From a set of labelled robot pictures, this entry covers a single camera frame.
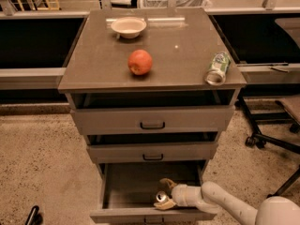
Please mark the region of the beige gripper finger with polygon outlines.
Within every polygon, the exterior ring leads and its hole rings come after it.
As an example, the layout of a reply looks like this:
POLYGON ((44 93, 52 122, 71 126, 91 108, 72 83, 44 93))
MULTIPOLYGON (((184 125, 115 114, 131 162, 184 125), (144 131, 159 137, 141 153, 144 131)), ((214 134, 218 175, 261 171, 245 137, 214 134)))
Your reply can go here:
POLYGON ((170 178, 162 178, 159 180, 158 188, 166 193, 171 193, 177 184, 170 178))
POLYGON ((154 206, 158 210, 169 210, 174 208, 176 206, 176 203, 174 202, 173 199, 169 198, 169 200, 166 202, 155 202, 154 206))

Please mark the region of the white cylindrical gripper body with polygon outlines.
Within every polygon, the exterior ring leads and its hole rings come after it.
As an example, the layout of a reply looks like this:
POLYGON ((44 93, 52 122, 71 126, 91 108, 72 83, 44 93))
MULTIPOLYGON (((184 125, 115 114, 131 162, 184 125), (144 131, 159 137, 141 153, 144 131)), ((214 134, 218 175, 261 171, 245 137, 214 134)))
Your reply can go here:
POLYGON ((172 199, 177 206, 187 207, 187 185, 179 184, 172 189, 172 199))

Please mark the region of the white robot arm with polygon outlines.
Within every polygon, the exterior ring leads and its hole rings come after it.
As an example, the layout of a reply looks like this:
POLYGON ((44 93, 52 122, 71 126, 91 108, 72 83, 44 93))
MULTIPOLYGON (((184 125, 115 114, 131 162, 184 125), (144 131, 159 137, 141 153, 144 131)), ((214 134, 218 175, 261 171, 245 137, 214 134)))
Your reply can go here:
POLYGON ((200 187, 176 184, 169 178, 160 183, 171 192, 157 193, 156 209, 195 207, 202 212, 217 214, 221 208, 241 225, 300 225, 300 207, 289 199, 273 196, 265 199, 258 209, 237 199, 214 182, 204 182, 200 187))

